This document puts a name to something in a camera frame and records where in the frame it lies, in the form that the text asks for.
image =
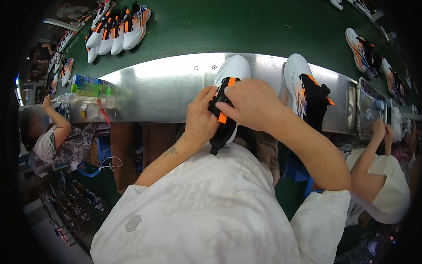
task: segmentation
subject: white shirt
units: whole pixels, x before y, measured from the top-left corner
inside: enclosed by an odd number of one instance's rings
[[[347,190],[311,193],[289,223],[268,168],[235,143],[217,156],[210,148],[149,188],[127,188],[94,236],[95,264],[333,263]]]
[[[350,171],[364,150],[354,149],[347,157],[346,163]],[[410,207],[410,191],[398,160],[391,155],[375,154],[368,173],[384,175],[386,177],[384,186],[372,203],[368,203],[354,192],[352,199],[380,223],[400,222]]]

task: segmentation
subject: human hand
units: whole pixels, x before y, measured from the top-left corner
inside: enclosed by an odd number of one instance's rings
[[[225,88],[224,94],[234,108],[221,102],[216,107],[238,124],[256,131],[269,133],[273,116],[284,108],[271,86],[260,80],[235,82]]]
[[[384,136],[385,148],[391,148],[391,144],[393,144],[394,132],[389,124],[384,124],[384,127],[386,131]]]
[[[385,126],[384,126],[384,121],[381,118],[379,118],[373,124],[373,126],[372,126],[372,135],[373,135],[372,136],[373,139],[378,139],[380,142],[384,138],[384,135],[385,135]]]
[[[51,109],[51,99],[52,99],[52,95],[48,94],[45,96],[44,98],[44,102],[43,102],[43,109],[47,112],[47,110]]]
[[[202,147],[217,131],[220,123],[216,116],[208,111],[208,103],[217,91],[215,86],[207,86],[187,105],[186,128],[183,137],[192,146]]]

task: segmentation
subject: metal tray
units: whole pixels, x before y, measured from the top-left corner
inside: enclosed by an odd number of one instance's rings
[[[377,100],[384,102],[383,111],[377,109]],[[360,139],[368,142],[372,139],[374,122],[378,118],[382,118],[384,123],[387,122],[387,98],[361,77],[356,86],[356,106],[356,129]]]

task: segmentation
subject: white sleeve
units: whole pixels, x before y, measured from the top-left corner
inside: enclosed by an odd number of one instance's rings
[[[290,221],[302,264],[334,262],[349,203],[348,190],[312,192],[305,199]]]

